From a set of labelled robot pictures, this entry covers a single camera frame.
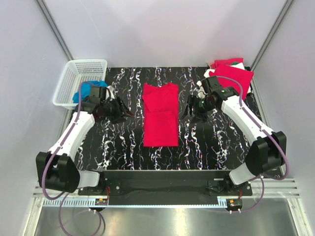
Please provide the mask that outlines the red t-shirt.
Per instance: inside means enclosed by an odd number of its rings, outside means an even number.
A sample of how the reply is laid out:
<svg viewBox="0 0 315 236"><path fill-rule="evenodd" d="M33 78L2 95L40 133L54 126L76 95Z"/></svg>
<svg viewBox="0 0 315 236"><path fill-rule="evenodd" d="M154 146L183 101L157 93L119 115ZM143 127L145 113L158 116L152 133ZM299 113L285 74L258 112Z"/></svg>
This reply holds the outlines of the red t-shirt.
<svg viewBox="0 0 315 236"><path fill-rule="evenodd" d="M177 147L179 143L179 88L144 84L144 146Z"/></svg>
<svg viewBox="0 0 315 236"><path fill-rule="evenodd" d="M219 83L225 87L233 87L240 94L239 86L230 80L227 80L224 77L229 77L235 81L237 81L243 89L242 99L245 100L248 89L250 87L250 83L254 76L254 73L251 71L243 70L240 68L232 67L229 65L219 64L214 72L209 72L209 76L217 76Z"/></svg>

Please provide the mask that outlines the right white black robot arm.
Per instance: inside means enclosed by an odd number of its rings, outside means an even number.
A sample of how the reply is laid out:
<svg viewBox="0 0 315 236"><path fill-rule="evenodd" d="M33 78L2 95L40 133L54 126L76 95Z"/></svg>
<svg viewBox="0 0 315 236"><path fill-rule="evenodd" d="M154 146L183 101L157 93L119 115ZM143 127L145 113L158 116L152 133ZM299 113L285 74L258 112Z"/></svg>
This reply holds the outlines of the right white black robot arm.
<svg viewBox="0 0 315 236"><path fill-rule="evenodd" d="M196 94L188 97L182 115L192 116L192 123L206 122L208 113L221 110L240 128L250 144L250 150L243 164L229 172L223 180L223 189L234 195L246 182L267 176L267 172L285 166L285 179L289 164L286 152L286 135L264 124L243 102L242 85L234 79L223 77L233 82L238 88L223 87L219 83L221 76L211 76L197 82Z"/></svg>

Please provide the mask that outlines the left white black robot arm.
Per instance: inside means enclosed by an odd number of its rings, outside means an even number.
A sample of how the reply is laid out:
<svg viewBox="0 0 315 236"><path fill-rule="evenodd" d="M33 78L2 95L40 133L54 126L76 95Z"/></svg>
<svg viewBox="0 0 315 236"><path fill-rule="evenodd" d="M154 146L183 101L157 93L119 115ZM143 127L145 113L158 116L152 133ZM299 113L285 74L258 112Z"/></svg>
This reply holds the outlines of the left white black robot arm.
<svg viewBox="0 0 315 236"><path fill-rule="evenodd" d="M47 152L39 152L36 156L38 182L45 197L53 199L47 190L64 194L82 188L102 194L106 190L105 178L98 171L78 170L74 164L76 152L96 121L107 119L117 124L132 117L134 114L114 94L111 86L91 85L90 94L79 99L72 120L58 141Z"/></svg>

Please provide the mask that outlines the stack of folded shirts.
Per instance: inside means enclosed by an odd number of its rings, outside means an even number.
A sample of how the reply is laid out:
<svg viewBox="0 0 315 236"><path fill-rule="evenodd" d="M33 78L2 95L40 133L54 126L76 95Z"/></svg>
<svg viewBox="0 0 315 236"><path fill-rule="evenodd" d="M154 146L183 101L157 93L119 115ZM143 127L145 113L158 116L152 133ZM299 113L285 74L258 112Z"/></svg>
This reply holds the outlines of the stack of folded shirts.
<svg viewBox="0 0 315 236"><path fill-rule="evenodd" d="M244 66L244 59L243 58L232 58L232 59L225 59L225 60L215 60L215 62L210 65L210 69L207 69L206 72L204 73L204 77L205 78L210 77L209 76L209 72L214 72L219 64L229 65L229 66L232 66L232 67L236 67L236 68L240 68L240 69L246 70L245 66Z"/></svg>

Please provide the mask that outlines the folded red t-shirt on stack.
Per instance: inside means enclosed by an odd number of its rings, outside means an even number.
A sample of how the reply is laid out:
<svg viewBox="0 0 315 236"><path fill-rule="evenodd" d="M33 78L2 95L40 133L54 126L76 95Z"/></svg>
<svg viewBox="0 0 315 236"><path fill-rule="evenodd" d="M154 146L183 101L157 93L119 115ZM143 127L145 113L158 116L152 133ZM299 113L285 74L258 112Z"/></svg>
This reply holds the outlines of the folded red t-shirt on stack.
<svg viewBox="0 0 315 236"><path fill-rule="evenodd" d="M240 94L239 86L230 80L227 80L224 77L229 77L235 81L237 81L243 89L242 99L245 100L248 89L250 87L250 83L254 76L254 73L251 71L243 70L240 68L232 67L229 65L219 64L214 72L209 72L209 76L217 76L219 83L225 87L233 87Z"/></svg>

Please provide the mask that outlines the blue crumpled t-shirt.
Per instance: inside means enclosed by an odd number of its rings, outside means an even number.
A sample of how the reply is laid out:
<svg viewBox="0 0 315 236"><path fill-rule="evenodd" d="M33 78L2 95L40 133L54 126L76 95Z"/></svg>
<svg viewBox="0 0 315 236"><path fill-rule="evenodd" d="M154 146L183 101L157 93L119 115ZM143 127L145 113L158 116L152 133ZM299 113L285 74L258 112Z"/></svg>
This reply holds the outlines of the blue crumpled t-shirt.
<svg viewBox="0 0 315 236"><path fill-rule="evenodd" d="M104 81L86 81L80 84L81 101L83 101L91 93L92 86L108 87Z"/></svg>

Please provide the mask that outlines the black marble pattern mat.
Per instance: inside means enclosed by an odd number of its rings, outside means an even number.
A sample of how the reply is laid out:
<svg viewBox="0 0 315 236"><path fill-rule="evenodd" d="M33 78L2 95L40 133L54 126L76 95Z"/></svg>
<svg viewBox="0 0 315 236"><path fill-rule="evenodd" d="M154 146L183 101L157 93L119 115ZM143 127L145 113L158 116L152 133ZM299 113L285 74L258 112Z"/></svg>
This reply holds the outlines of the black marble pattern mat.
<svg viewBox="0 0 315 236"><path fill-rule="evenodd" d="M179 87L179 111L183 112L204 67L108 68L105 82L134 113L120 124L103 120L83 139L75 156L80 170L225 170L242 164L250 144L227 115L213 110L206 123L179 123L177 147L144 147L142 94L145 84Z"/></svg>

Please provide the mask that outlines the white plastic basket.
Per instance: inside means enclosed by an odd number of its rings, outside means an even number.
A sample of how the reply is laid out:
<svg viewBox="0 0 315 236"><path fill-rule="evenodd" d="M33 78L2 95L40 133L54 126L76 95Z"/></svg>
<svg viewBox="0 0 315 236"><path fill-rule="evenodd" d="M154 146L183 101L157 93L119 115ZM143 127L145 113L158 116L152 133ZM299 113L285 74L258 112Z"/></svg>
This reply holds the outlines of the white plastic basket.
<svg viewBox="0 0 315 236"><path fill-rule="evenodd" d="M53 96L53 104L69 110L77 105L75 93L83 81L104 81L107 61L104 59L76 59L66 63Z"/></svg>

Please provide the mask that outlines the left small controller board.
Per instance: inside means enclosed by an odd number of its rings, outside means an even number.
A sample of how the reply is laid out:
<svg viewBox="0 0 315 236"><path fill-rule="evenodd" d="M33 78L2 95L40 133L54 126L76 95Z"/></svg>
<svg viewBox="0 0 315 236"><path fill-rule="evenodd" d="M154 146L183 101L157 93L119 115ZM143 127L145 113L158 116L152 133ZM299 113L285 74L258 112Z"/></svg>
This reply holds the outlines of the left small controller board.
<svg viewBox="0 0 315 236"><path fill-rule="evenodd" d="M96 198L95 205L96 206L107 206L108 205L108 199L105 198Z"/></svg>

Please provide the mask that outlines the small controller board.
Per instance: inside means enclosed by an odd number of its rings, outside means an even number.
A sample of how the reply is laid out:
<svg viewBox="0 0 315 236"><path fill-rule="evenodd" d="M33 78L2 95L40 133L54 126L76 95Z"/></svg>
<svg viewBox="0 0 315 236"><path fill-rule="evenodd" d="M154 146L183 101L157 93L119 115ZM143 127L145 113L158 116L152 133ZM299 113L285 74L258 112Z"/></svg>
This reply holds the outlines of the small controller board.
<svg viewBox="0 0 315 236"><path fill-rule="evenodd" d="M229 199L227 203L229 207L242 207L243 205L242 199Z"/></svg>
<svg viewBox="0 0 315 236"><path fill-rule="evenodd" d="M96 198L95 205L96 206L107 206L108 205L108 199L105 198Z"/></svg>

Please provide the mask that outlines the right small controller board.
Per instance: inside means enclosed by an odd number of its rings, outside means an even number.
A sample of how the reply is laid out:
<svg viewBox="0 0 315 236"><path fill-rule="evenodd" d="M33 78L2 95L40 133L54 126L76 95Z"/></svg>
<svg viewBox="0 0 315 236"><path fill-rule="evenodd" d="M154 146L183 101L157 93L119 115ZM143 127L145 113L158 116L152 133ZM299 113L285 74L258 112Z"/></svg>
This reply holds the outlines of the right small controller board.
<svg viewBox="0 0 315 236"><path fill-rule="evenodd" d="M242 199L229 199L227 203L229 207L242 207L243 205Z"/></svg>

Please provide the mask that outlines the aluminium front rail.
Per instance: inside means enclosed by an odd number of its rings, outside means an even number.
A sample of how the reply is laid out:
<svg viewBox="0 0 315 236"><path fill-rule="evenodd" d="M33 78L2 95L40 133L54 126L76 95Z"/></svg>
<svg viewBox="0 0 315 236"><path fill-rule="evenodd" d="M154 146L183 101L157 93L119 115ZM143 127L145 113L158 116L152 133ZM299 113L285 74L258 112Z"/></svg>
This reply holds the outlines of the aluminium front rail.
<svg viewBox="0 0 315 236"><path fill-rule="evenodd" d="M263 198L291 199L299 198L299 192L293 180L277 182L265 179L255 180L247 184L243 190L235 194L214 193L201 186L181 186L165 189L132 189L131 186L115 182L110 186L110 192L101 195L81 195L78 192L61 196L56 200L48 200L40 195L39 188L34 196L45 207L122 207L122 208L228 208L229 199L252 200L255 204ZM96 198L108 199L107 206L96 206Z"/></svg>

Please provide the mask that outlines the left aluminium corner post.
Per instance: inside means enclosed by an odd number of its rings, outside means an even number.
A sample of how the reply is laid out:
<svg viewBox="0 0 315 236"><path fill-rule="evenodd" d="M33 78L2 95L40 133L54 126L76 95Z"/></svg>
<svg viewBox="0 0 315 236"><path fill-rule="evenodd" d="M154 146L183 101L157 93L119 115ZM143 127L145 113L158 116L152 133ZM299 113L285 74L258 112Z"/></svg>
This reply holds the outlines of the left aluminium corner post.
<svg viewBox="0 0 315 236"><path fill-rule="evenodd" d="M40 12L42 13L45 21L47 22L51 32L53 33L58 45L60 46L63 54L65 55L66 59L74 60L74 57L72 53L70 52L62 34L60 33L60 30L58 29L58 26L44 0L35 0L36 5L38 6Z"/></svg>

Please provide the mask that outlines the aluminium corner post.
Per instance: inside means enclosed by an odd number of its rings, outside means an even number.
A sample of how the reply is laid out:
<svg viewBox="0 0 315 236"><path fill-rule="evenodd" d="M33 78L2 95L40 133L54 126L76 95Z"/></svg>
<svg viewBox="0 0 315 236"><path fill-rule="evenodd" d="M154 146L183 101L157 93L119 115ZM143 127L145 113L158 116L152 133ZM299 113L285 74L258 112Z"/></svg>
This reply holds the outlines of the aluminium corner post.
<svg viewBox="0 0 315 236"><path fill-rule="evenodd" d="M63 54L65 55L66 59L74 60L74 57L72 53L70 52L62 34L60 33L60 30L58 29L58 26L44 0L35 0L36 5L38 6L40 12L42 13L45 21L47 22L51 32L53 33L58 45L60 46Z"/></svg>
<svg viewBox="0 0 315 236"><path fill-rule="evenodd" d="M252 65L251 65L251 71L254 71L256 67L258 66L259 62L261 61L263 55L265 54L266 50L268 49L271 41L275 37L276 33L280 29L282 23L284 22L287 14L289 13L290 9L294 5L295 0L286 0L278 13L272 27L270 28L265 40L263 41Z"/></svg>

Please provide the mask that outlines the right aluminium corner post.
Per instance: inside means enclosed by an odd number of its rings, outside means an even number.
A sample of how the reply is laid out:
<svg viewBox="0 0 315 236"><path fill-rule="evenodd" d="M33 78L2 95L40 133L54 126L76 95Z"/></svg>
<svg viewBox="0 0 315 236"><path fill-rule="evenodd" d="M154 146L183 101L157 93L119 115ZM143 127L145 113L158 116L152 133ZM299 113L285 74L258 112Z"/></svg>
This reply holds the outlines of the right aluminium corner post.
<svg viewBox="0 0 315 236"><path fill-rule="evenodd" d="M282 23L284 22L287 14L289 13L290 9L294 5L295 0L286 0L278 13L272 27L270 28L265 40L263 41L252 65L251 65L251 71L254 71L256 67L258 66L259 62L261 61L263 55L265 54L266 50L268 49L271 41L275 37L276 33L280 29Z"/></svg>

